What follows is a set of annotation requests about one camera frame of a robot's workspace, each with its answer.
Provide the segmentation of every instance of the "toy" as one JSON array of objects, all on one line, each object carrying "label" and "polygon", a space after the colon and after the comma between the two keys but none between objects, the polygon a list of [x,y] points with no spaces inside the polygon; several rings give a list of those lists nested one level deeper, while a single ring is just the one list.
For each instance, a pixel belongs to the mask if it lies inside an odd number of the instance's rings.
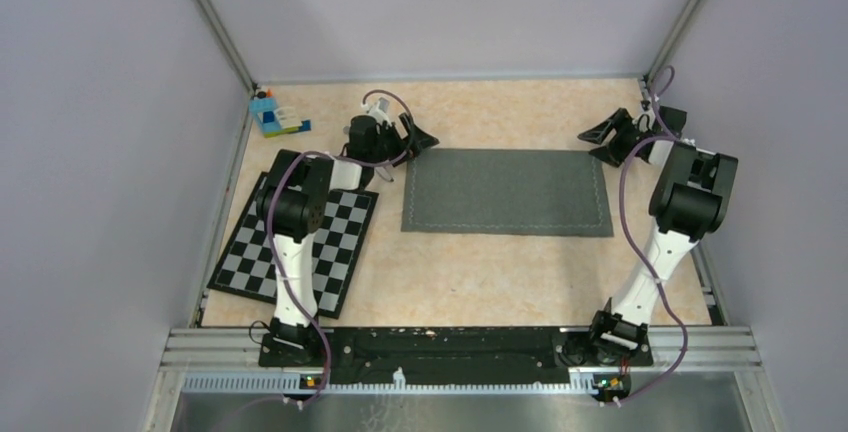
[{"label": "toy", "polygon": [[248,111],[266,138],[312,130],[311,122],[302,120],[295,113],[294,107],[278,107],[277,99],[267,87],[257,87],[250,99]]}]

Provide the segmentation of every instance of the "gray mat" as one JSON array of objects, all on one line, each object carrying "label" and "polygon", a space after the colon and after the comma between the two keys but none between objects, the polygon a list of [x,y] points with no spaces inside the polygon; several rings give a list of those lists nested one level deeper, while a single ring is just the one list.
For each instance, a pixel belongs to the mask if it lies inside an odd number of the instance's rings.
[{"label": "gray mat", "polygon": [[586,152],[434,148],[408,167],[403,231],[612,237],[601,163]]}]

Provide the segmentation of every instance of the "wall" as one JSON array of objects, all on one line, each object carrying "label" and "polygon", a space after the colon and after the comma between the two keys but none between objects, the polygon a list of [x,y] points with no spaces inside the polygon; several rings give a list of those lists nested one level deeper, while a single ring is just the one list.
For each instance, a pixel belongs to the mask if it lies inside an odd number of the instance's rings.
[{"label": "wall", "polygon": [[190,0],[0,11],[0,430],[138,430],[244,91]]},{"label": "wall", "polygon": [[643,74],[686,0],[212,0],[254,79]]},{"label": "wall", "polygon": [[848,348],[848,1],[707,0],[666,104],[735,154],[708,245],[725,304],[753,327],[789,430],[844,430]]}]

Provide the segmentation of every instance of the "tabletop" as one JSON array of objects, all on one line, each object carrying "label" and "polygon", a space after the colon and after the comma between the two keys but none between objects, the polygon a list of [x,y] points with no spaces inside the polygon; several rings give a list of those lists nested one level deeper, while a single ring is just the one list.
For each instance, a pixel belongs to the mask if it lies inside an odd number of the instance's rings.
[{"label": "tabletop", "polygon": [[[399,95],[415,122],[440,147],[589,150],[576,135],[619,107],[641,111],[635,79],[345,83],[272,87],[280,106],[294,107],[312,130],[264,138],[255,125],[233,192],[223,248],[259,174],[277,150],[338,152],[343,127],[360,114],[365,92]],[[401,107],[392,103],[390,115]],[[638,260],[621,231],[620,170],[603,166],[614,236],[538,237],[401,232],[406,167],[395,181],[375,178],[380,194],[339,319],[328,326],[588,325]],[[637,243],[647,240],[648,201],[660,169],[643,162],[627,177],[626,212]],[[686,257],[667,286],[673,310],[687,324],[710,318],[693,260]],[[271,304],[210,290],[204,326],[269,321]],[[657,304],[654,324],[674,322]]]}]

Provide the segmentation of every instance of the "chessboard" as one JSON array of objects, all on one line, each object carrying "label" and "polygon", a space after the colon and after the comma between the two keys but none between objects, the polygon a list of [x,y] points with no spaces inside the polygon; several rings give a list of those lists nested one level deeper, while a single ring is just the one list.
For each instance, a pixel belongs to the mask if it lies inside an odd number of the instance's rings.
[{"label": "chessboard", "polygon": [[[274,260],[264,222],[256,210],[256,196],[267,176],[263,172],[256,181],[208,287],[275,304]],[[367,191],[330,191],[324,222],[315,233],[312,247],[312,288],[318,315],[334,319],[341,315],[377,196]]]}]

